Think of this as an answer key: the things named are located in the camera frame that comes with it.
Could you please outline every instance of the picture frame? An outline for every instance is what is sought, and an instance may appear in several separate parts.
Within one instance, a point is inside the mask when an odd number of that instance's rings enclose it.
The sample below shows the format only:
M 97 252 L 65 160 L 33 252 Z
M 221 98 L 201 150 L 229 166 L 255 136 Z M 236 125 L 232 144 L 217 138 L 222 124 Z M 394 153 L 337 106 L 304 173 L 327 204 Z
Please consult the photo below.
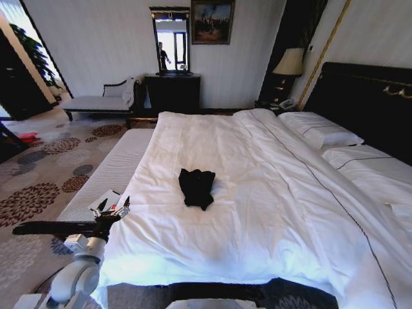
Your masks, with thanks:
M 192 0 L 192 44 L 230 44 L 235 0 Z

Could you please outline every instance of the black folded clothing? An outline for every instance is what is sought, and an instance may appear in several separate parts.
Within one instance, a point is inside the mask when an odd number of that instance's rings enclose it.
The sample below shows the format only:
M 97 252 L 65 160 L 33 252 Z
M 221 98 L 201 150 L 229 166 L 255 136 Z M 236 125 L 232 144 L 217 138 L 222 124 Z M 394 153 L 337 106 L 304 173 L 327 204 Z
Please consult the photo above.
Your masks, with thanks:
M 211 189 L 213 172 L 202 172 L 199 169 L 188 172 L 185 169 L 180 171 L 179 184 L 180 189 L 185 195 L 186 206 L 199 206 L 203 211 L 213 202 Z

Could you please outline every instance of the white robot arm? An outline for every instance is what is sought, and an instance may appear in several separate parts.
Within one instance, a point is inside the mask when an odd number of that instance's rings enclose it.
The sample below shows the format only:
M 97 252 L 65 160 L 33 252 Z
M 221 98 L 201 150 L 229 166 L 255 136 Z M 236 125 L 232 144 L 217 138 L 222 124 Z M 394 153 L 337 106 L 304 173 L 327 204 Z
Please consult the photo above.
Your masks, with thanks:
M 109 230 L 114 222 L 128 214 L 129 198 L 117 211 L 101 212 L 104 204 L 105 202 L 100 204 L 97 210 L 92 210 L 97 225 L 90 238 L 75 234 L 64 242 L 74 251 L 74 261 L 55 276 L 50 293 L 40 305 L 40 309 L 81 309 L 88 296 L 96 289 Z

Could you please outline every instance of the bed frame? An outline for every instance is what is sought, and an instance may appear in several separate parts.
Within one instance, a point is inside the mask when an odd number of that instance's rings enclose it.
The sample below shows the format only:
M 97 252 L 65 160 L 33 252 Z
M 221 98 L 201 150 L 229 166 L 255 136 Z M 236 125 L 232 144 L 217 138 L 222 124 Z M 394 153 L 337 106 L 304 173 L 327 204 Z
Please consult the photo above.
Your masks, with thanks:
M 303 110 L 412 165 L 412 69 L 326 62 Z

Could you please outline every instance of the chaise lounge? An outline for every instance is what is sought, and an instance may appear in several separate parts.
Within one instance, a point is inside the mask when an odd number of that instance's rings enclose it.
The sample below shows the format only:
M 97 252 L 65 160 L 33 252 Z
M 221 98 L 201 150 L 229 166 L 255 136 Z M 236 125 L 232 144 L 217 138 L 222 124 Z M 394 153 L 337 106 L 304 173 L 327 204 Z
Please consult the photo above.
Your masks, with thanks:
M 146 96 L 144 75 L 130 77 L 118 84 L 105 84 L 103 95 L 81 96 L 63 103 L 61 106 L 69 120 L 73 120 L 72 112 L 135 114 L 139 106 L 143 106 Z

